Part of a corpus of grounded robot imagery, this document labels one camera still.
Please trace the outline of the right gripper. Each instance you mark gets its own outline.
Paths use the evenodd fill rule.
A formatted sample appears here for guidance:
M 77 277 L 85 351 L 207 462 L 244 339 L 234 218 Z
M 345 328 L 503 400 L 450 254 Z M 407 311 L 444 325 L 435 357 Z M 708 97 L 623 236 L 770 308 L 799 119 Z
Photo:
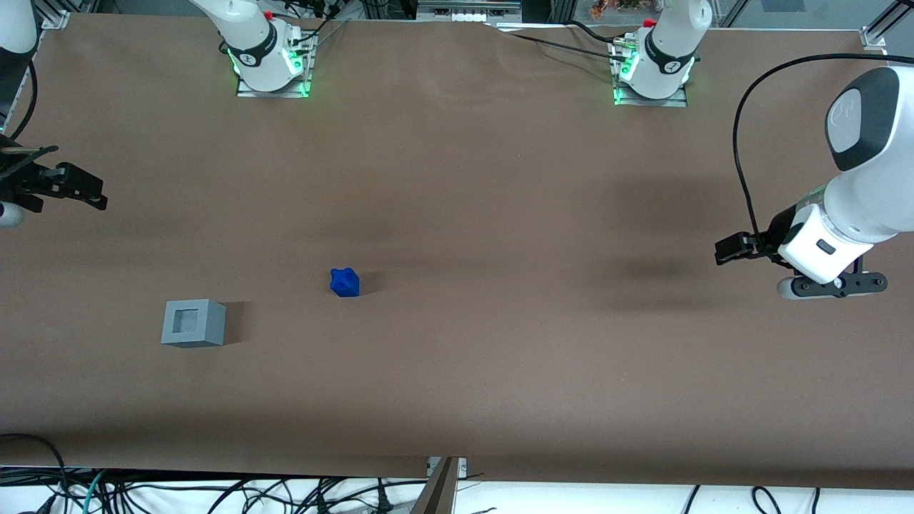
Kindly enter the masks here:
M 42 212 L 44 202 L 27 190 L 39 175 L 36 162 L 45 155 L 45 147 L 2 147 L 1 201 L 32 213 Z M 41 172 L 47 196 L 72 198 L 89 207 L 105 211 L 108 205 L 104 182 L 100 178 L 85 178 L 85 170 L 72 163 L 59 163 Z

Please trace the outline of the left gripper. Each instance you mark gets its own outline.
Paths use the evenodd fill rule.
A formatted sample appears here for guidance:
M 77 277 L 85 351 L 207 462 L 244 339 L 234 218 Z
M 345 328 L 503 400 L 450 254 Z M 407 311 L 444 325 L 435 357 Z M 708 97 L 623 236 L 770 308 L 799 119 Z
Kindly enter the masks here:
M 777 257 L 816 283 L 831 283 L 877 238 L 877 219 L 866 211 L 826 202 L 797 203 L 771 219 L 767 231 L 737 232 L 715 243 L 715 264 Z

